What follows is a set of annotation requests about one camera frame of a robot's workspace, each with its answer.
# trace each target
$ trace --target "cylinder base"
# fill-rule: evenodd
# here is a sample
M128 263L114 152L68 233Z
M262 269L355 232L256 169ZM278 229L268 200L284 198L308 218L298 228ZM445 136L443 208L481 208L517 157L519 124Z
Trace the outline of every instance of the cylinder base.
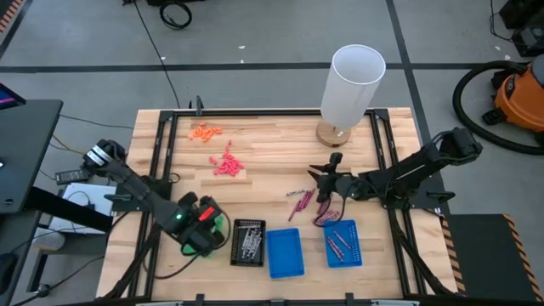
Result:
M351 130L334 128L329 123L320 122L315 129L315 135L323 145L337 148L348 141Z

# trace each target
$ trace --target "computer monitor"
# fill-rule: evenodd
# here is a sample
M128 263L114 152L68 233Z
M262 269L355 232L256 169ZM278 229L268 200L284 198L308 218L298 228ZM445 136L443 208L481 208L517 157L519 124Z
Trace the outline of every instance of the computer monitor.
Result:
M26 101L23 98L0 83L0 110L24 104L26 104Z

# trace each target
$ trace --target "vacuum hose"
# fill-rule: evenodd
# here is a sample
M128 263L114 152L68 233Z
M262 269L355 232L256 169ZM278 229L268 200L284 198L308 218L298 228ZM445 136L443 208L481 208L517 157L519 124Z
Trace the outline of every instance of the vacuum hose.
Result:
M465 89L467 84L477 75L488 70L493 69L504 69L507 71L512 71L512 73L523 73L526 69L526 66L513 63L507 60L496 60L489 63L482 64L478 68L474 68L469 71L456 86L456 89L453 91L453 110L456 112L459 121L467 127L470 131L478 135L479 137L491 142L492 144L498 145L502 148L512 150L518 153L530 154L530 155L544 155L544 148L518 144L508 139L499 137L492 132L484 129L483 127L476 124L472 121L465 113L465 110L462 108L461 96L462 91Z

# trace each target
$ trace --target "shop vacuum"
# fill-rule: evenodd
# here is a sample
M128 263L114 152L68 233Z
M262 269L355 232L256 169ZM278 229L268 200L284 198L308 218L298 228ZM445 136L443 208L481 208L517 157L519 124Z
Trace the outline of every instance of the shop vacuum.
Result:
M462 108L463 89L477 75L496 70L491 84L497 90L495 108L482 115L485 124L509 122L535 132L540 146L519 144L493 134L472 121ZM491 61L472 69L453 92L453 109L459 121L479 137L502 148L530 155L544 155L544 54L528 64L507 60Z

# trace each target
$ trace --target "black metal frame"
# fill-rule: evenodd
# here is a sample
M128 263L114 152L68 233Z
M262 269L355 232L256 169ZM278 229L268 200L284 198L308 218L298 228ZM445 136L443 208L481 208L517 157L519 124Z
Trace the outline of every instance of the black metal frame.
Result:
M383 146L382 146L382 141L381 141L380 132L379 132L378 120L381 120L383 122L386 137L388 140L388 148L389 148L389 153L391 155L392 163L393 164L397 163L399 161L399 158L397 156L396 146L394 145L393 130L391 128L391 122L389 121L388 110L387 109L367 110L365 115L369 116L371 120L372 134L374 137L374 143L376 146L377 159L378 159L378 164L380 169L385 169L386 162L385 162L385 157L383 154ZM198 107L197 110L163 110L161 111L159 115L155 145L153 149L153 156L151 159L150 177L156 176L158 161L161 154L161 146L162 146L162 138L163 138L164 130L166 128L167 122L171 122L170 134L169 134L168 142L167 142L166 157L164 161L164 170L162 173L162 178L168 179L170 174L170 169L172 166L173 147L174 147L174 143L176 139L176 129L178 126L178 119L180 117L187 117L187 116L320 116L320 111L319 109L204 110L202 109L202 107ZM411 245L415 249L417 249L415 236L414 236L414 229L411 223L409 210L410 210L410 207L406 207L403 210L405 232ZM391 224L393 222L396 222L397 217L396 217L395 210L393 208L388 209L388 217ZM150 219L150 214L148 212L143 212L142 222L139 228L139 235L138 235L138 241L137 241L135 254L137 254L141 250L141 247L144 243L146 233L147 233L147 228L149 225L149 219ZM408 283L408 276L406 273L406 265L405 265L405 260L403 256L402 246L394 239L394 237L393 237L393 242L394 242L395 259L396 259L397 267L399 271L400 287L402 289L403 295L405 296L405 295L411 294L411 292L410 292L410 286ZM144 296L147 298L151 298L151 293L153 291L153 283L154 283L153 275L155 274L159 243L160 243L160 240L157 240L155 245L151 248L151 252L150 252L149 273L147 274L147 277L146 277L145 290L144 290ZM418 292L420 294L426 294L425 282L423 281L421 273L415 266L414 266L414 271L416 273L416 283L417 283ZM128 290L129 297L136 296L136 288L138 286L138 279L139 278L137 273L133 277L130 283L129 290ZM350 295L350 293L347 293L346 297L347 297L346 300L324 300L324 301L313 300L312 303L325 303L327 305L334 305L339 303L345 304L348 299L353 304L355 303L368 304L369 303L368 299L354 300L353 295ZM243 302L232 301L232 302L238 305L240 305L241 303L249 303L249 301L243 301ZM303 300L299 300L297 302L300 302L302 304L306 303L306 301L303 301ZM263 301L263 303L270 304L272 303L272 301Z

